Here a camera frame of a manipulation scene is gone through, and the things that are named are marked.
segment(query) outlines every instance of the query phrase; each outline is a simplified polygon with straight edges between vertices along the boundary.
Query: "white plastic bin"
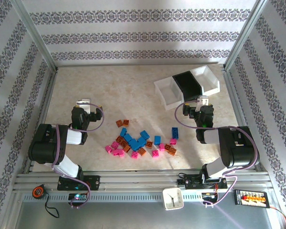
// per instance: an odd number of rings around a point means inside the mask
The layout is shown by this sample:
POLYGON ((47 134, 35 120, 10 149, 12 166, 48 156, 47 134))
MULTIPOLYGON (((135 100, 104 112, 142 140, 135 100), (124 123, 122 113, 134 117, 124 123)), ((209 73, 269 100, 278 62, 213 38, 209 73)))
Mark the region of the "white plastic bin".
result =
POLYGON ((202 95, 210 96, 220 92, 219 80, 207 65, 190 71, 201 86, 202 95))
POLYGON ((165 110, 170 110, 184 102, 183 94, 173 77, 154 82, 155 92, 159 95, 165 110))

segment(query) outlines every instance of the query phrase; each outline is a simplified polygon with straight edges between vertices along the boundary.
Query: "marble surface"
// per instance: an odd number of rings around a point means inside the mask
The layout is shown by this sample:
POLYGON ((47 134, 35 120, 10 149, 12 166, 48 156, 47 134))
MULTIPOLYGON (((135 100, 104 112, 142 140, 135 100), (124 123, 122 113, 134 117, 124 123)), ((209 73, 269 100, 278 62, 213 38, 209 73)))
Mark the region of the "marble surface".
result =
MULTIPOLYGON (((174 119, 174 109, 165 111, 155 94, 154 81, 188 71, 202 65, 140 65, 140 66, 91 66, 61 67, 51 98, 46 122, 48 124, 71 123, 71 110, 78 99, 90 98, 102 105, 105 113, 103 126, 88 133, 83 146, 67 145, 66 155, 84 171, 125 169, 180 169, 201 168, 219 157, 218 145, 203 145, 196 140, 194 129, 182 127, 174 119), (146 130, 151 140, 161 136, 163 143, 171 138, 172 127, 178 127, 179 140, 175 156, 160 152, 152 158, 152 150, 144 156, 132 159, 131 151, 125 157, 114 157, 105 151, 106 145, 116 139, 121 131, 116 121, 129 119, 128 133, 139 138, 146 130)), ((208 65, 220 81, 221 91, 209 97, 214 105, 214 126, 237 125, 225 81, 218 64, 208 65)), ((187 125, 195 126, 194 120, 178 117, 187 125)), ((90 123, 89 129, 100 122, 90 123)), ((46 166, 34 164, 33 171, 50 171, 46 166)))

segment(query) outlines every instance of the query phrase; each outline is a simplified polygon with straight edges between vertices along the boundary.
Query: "orange tape measure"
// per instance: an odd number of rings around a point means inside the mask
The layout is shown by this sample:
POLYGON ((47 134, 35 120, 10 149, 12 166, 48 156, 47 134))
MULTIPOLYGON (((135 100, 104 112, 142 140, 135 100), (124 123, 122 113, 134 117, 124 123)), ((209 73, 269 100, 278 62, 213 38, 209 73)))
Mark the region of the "orange tape measure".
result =
POLYGON ((37 186, 33 189, 32 195, 35 199, 41 199, 46 194, 46 190, 44 189, 44 185, 37 186))

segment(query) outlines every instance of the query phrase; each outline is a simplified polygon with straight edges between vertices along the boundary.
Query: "striped wall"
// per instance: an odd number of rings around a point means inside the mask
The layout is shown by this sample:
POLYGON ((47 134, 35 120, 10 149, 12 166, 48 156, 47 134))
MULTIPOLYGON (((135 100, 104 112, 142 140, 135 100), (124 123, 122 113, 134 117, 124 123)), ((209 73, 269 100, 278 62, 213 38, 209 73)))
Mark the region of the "striped wall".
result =
POLYGON ((56 64, 224 63, 255 0, 23 0, 56 64))
POLYGON ((286 0, 267 3, 230 74, 286 214, 286 0))
POLYGON ((0 0, 0 225, 52 70, 8 0, 0 0))

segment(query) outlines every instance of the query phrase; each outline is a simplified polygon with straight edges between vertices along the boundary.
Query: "clock face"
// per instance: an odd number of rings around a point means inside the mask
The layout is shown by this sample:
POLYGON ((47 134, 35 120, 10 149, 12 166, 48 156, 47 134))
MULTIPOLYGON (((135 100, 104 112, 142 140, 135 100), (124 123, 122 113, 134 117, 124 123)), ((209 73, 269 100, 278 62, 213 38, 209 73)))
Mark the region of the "clock face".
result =
POLYGON ((177 187, 164 189, 163 204, 166 210, 183 208, 184 202, 181 190, 177 187))

